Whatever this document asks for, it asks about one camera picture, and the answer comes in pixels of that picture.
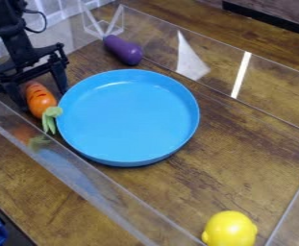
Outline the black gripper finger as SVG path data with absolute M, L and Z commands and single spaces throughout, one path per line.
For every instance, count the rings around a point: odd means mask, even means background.
M 23 111 L 29 111 L 27 102 L 26 102 L 25 96 L 22 95 L 19 85 L 15 82 L 6 83 L 5 89 L 6 89 L 11 99 L 14 100 L 17 105 L 19 106 L 19 108 Z
M 67 79 L 65 66 L 61 61 L 55 62 L 51 65 L 51 75 L 55 79 L 55 83 L 61 93 L 65 94 L 69 90 L 69 79 Z

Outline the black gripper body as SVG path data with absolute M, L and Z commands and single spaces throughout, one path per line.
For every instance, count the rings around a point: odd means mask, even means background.
M 23 65 L 17 65 L 13 60 L 7 60 L 0 65 L 0 92 L 6 91 L 3 85 L 7 82 L 15 82 L 21 85 L 47 73 L 51 74 L 51 65 L 55 62 L 62 62 L 66 70 L 70 61 L 65 54 L 63 48 L 63 43 L 57 43 L 55 45 L 43 48 L 35 48 L 39 58 L 49 57 L 47 62 L 43 64 L 33 62 L 25 63 Z

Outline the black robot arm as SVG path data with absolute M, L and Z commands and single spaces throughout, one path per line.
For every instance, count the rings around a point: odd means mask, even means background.
M 23 83 L 50 73 L 62 94 L 69 88 L 65 44 L 34 47 L 26 33 L 33 30 L 27 27 L 23 15 L 38 11 L 29 10 L 26 6 L 25 0 L 0 0 L 0 38 L 10 53 L 10 59 L 0 64 L 0 92 L 10 95 L 25 111 L 29 106 L 19 87 Z

